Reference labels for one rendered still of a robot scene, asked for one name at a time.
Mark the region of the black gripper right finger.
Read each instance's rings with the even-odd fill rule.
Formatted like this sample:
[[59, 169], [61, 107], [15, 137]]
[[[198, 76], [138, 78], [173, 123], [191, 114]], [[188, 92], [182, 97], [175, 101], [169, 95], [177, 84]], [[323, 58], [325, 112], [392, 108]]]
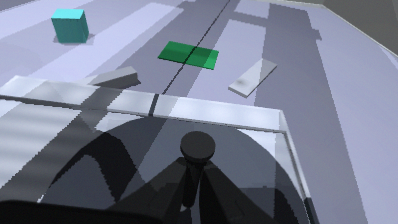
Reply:
[[211, 160], [201, 170], [199, 211], [201, 224], [279, 224]]

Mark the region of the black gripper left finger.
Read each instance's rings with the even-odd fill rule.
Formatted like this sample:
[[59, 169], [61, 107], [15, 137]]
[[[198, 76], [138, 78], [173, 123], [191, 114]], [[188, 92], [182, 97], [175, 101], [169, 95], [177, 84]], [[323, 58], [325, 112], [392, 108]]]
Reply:
[[177, 224], [187, 159], [179, 157], [134, 193], [106, 209], [0, 201], [0, 224]]

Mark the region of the grey round disc with center hole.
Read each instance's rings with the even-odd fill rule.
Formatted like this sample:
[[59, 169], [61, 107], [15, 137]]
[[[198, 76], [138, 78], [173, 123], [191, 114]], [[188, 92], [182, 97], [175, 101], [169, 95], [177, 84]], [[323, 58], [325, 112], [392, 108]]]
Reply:
[[211, 160], [279, 224], [310, 224], [291, 178], [272, 154], [232, 126], [147, 116], [99, 135], [57, 174], [40, 203], [106, 209], [179, 157], [181, 139], [201, 131], [215, 141]]

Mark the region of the teal block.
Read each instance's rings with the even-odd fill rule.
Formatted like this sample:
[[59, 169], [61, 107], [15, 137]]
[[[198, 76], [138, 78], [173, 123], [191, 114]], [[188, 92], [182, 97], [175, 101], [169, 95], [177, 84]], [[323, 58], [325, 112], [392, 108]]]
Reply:
[[57, 8], [51, 17], [58, 43], [86, 44], [89, 30], [84, 9]]

